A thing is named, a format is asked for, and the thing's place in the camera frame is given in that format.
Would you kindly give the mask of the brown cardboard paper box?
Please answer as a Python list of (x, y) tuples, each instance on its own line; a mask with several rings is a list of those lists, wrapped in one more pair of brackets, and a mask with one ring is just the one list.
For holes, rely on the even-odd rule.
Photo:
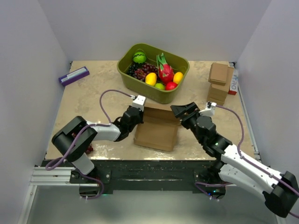
[(169, 105), (146, 103), (143, 123), (138, 124), (134, 144), (171, 152), (177, 142), (180, 126)]

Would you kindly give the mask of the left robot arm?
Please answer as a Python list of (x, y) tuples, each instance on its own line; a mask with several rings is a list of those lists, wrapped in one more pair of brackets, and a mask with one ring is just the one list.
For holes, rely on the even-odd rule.
[(81, 116), (76, 116), (52, 137), (52, 144), (62, 157), (50, 161), (46, 170), (58, 167), (63, 161), (73, 164), (81, 173), (86, 183), (96, 180), (97, 172), (86, 150), (95, 141), (122, 141), (129, 136), (135, 126), (143, 123), (143, 106), (129, 106), (121, 117), (111, 124), (91, 123)]

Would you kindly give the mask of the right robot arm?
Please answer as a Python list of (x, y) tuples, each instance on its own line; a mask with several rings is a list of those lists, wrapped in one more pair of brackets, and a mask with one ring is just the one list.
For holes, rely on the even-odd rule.
[(293, 216), (291, 209), (299, 198), (299, 186), (295, 175), (286, 171), (281, 173), (240, 150), (216, 131), (212, 121), (215, 102), (207, 102), (200, 110), (192, 102), (187, 105), (171, 105), (171, 110), (180, 124), (192, 131), (204, 151), (214, 157), (215, 163), (208, 171), (208, 178), (221, 186), (234, 184), (259, 197), (275, 215), (286, 218)]

